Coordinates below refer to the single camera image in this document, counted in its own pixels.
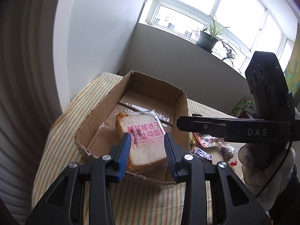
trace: gloved hand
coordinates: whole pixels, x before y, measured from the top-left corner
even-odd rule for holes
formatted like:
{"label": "gloved hand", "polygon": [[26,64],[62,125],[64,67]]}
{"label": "gloved hand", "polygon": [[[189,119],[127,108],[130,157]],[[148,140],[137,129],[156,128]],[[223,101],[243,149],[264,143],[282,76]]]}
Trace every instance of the gloved hand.
{"label": "gloved hand", "polygon": [[[299,119],[300,114],[297,109],[295,109],[295,111],[295,118]],[[255,159],[251,153],[252,145],[253,144],[245,144],[241,147],[238,152],[238,158],[242,163],[241,168],[244,176],[244,182],[249,190],[256,195],[279,166],[285,155],[286,149],[270,164],[269,167],[265,170],[261,170],[256,167]],[[292,175],[294,161],[295,152],[291,149],[278,173],[275,175],[268,187],[266,187],[262,194],[257,198],[265,211],[269,211],[272,208],[277,196],[280,195],[287,187]]]}

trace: black flower pot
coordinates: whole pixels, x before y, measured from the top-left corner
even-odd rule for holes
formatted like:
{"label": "black flower pot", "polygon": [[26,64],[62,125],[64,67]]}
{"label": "black flower pot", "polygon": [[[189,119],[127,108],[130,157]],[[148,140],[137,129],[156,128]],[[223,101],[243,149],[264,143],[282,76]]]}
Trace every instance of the black flower pot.
{"label": "black flower pot", "polygon": [[216,38],[212,38],[211,35],[202,32],[199,35],[199,39],[197,40],[196,45],[211,53],[217,41],[218,40]]}

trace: silver screw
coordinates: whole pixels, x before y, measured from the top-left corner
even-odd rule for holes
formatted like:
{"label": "silver screw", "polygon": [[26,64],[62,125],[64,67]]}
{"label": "silver screw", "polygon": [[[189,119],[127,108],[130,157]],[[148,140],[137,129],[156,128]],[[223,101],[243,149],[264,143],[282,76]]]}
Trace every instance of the silver screw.
{"label": "silver screw", "polygon": [[219,162],[219,167],[225,168],[225,167],[227,167],[227,163],[226,162]]}
{"label": "silver screw", "polygon": [[187,154],[187,155],[185,155],[184,156],[184,159],[186,159],[186,160],[192,160],[193,159],[193,156],[192,155],[189,155],[189,154]]}
{"label": "silver screw", "polygon": [[77,163],[76,162],[71,162],[69,164],[69,168],[75,168],[75,167],[77,167]]}
{"label": "silver screw", "polygon": [[110,160],[112,157],[110,156],[110,155],[104,155],[103,157],[102,157],[102,159],[104,160],[104,161],[108,161],[108,160]]}

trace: white window frame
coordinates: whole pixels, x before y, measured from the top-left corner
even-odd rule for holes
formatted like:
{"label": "white window frame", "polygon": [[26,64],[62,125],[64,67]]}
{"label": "white window frame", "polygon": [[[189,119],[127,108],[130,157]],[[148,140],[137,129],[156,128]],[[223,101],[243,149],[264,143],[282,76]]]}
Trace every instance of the white window frame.
{"label": "white window frame", "polygon": [[[277,22],[275,17],[272,15],[270,10],[266,7],[266,5],[261,0],[257,0],[257,1],[264,8],[265,14],[263,16],[261,27],[260,27],[259,31],[257,32],[257,36],[256,36],[256,38],[254,40],[254,43],[251,46],[251,48],[248,48],[240,39],[238,39],[228,29],[223,30],[223,32],[227,35],[227,39],[230,41],[230,43],[232,43],[235,47],[240,48],[241,52],[246,56],[246,59],[245,59],[244,63],[242,64],[242,66],[240,68],[236,68],[229,61],[226,62],[230,66],[233,66],[233,68],[236,71],[238,71],[239,73],[241,73],[243,76],[245,75],[245,69],[247,68],[247,66],[248,66],[248,64],[249,64],[249,62],[250,62],[250,60],[253,56],[253,53],[255,51],[255,47],[257,45],[259,37],[260,37],[261,33],[263,32],[263,29],[264,29],[264,26],[266,24],[266,20],[267,20],[268,15],[270,15],[272,17],[272,19],[274,20],[274,22],[276,23],[277,27],[279,28],[279,30],[281,32],[280,42],[279,42],[279,44],[277,46],[277,49],[276,49],[276,52],[275,52],[277,58],[280,58],[280,56],[282,54],[282,51],[284,49],[284,46],[285,46],[286,39],[287,39],[287,36],[283,33],[282,28],[280,27],[279,23]],[[220,2],[221,2],[221,0],[216,0],[216,3],[215,3],[215,5],[212,9],[212,12],[211,12],[212,17],[216,13]],[[184,14],[184,15],[187,15],[187,16],[191,17],[192,19],[195,19],[196,21],[198,21],[198,22],[200,22],[204,25],[208,25],[211,22],[211,18],[207,14],[205,14],[202,11],[200,11],[200,10],[198,10],[198,9],[188,5],[188,4],[185,4],[184,2],[181,2],[179,0],[153,0],[152,4],[150,6],[150,10],[149,10],[148,15],[146,16],[146,20],[145,20],[147,24],[161,28],[160,25],[157,25],[157,24],[153,23],[160,6],[164,6],[164,7],[173,9],[175,11],[178,11],[178,12]],[[173,33],[173,34],[175,33],[180,37],[184,37],[185,39],[188,39],[189,41],[195,43],[193,40],[191,40],[189,37],[187,37],[185,35],[179,34],[178,32],[173,31],[173,30],[168,29],[168,28],[165,28],[165,27],[164,27],[164,29],[171,32],[171,33]]]}

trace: window sill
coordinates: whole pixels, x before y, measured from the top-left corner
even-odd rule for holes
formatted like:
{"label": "window sill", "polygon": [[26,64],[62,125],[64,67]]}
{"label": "window sill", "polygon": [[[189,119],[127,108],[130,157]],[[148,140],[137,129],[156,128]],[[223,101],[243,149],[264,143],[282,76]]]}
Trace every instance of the window sill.
{"label": "window sill", "polygon": [[[157,28],[157,29],[160,29],[160,30],[165,31],[165,32],[168,32],[168,33],[170,33],[170,34],[173,34],[173,35],[175,35],[175,36],[177,36],[177,37],[180,37],[180,38],[182,38],[182,39],[184,39],[184,40],[186,40],[186,41],[188,41],[188,42],[190,42],[190,43],[196,45],[196,41],[194,41],[194,40],[192,40],[192,39],[189,39],[188,37],[186,37],[186,36],[184,36],[184,35],[182,35],[182,34],[176,32],[176,31],[173,31],[173,30],[171,30],[171,29],[162,27],[162,26],[160,26],[160,25],[149,25],[149,24],[147,24],[146,22],[145,22],[145,23],[140,22],[140,23],[141,23],[141,24],[144,24],[144,25],[148,25],[148,26],[154,27],[154,28]],[[220,59],[220,60],[223,59],[222,56],[220,56],[220,55],[216,52],[215,49],[212,50],[212,53],[211,53],[211,54],[212,54],[213,56],[215,56],[216,58]],[[224,60],[223,62],[226,63],[229,67],[233,68],[233,69],[234,69],[236,72],[238,72],[241,76],[243,76],[244,78],[246,78],[246,77],[245,77],[245,74],[244,74],[244,73],[241,73],[241,71],[240,71],[237,67],[233,66],[233,65],[231,64],[231,62],[228,62],[227,60]]]}

